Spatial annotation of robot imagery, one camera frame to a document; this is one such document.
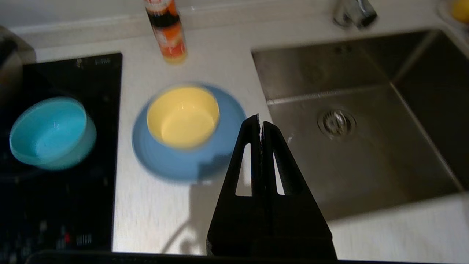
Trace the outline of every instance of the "yellow inner bowl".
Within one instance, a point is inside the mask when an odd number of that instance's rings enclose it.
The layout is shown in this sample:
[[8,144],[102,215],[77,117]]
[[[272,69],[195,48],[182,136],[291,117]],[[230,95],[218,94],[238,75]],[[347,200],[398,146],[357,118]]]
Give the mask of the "yellow inner bowl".
[[196,87],[178,87],[159,96],[148,108],[147,125],[159,142],[173,148],[195,148],[215,131],[220,112],[215,97]]

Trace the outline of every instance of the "sink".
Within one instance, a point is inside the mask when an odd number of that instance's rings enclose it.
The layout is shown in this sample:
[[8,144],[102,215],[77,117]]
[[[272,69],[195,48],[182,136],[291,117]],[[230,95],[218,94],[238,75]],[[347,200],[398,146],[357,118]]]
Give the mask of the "sink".
[[469,187],[469,61],[444,32],[252,56],[326,220]]

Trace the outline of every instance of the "yellow fruit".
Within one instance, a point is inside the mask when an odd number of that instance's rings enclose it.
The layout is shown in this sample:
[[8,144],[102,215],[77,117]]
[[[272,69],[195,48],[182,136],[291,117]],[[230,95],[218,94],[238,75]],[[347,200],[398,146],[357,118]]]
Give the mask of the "yellow fruit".
[[469,24],[469,0],[455,0],[453,4],[453,17]]

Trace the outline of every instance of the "sink drain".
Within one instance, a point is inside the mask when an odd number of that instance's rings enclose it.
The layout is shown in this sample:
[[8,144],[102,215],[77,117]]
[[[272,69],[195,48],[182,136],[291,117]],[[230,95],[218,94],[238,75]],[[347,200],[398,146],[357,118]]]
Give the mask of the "sink drain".
[[318,126],[330,139],[342,139],[353,133],[356,122],[353,116],[344,110],[333,109],[319,115]]

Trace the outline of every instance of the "white countertop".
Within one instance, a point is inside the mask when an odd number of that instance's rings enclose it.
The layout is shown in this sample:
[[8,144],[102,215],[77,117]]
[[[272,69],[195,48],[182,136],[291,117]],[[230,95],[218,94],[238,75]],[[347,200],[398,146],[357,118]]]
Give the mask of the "white countertop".
[[[271,121],[251,49],[361,38],[441,27],[434,0],[408,6],[375,3],[380,18],[371,30],[344,31],[330,16],[245,23],[186,31],[188,58],[169,65],[152,35],[36,50],[38,62],[122,52],[113,250],[202,254],[223,175],[199,185],[178,185],[148,173],[136,160],[131,134],[152,95],[186,81],[228,90],[247,116]],[[453,195],[329,223],[339,259],[467,263],[469,198]]]

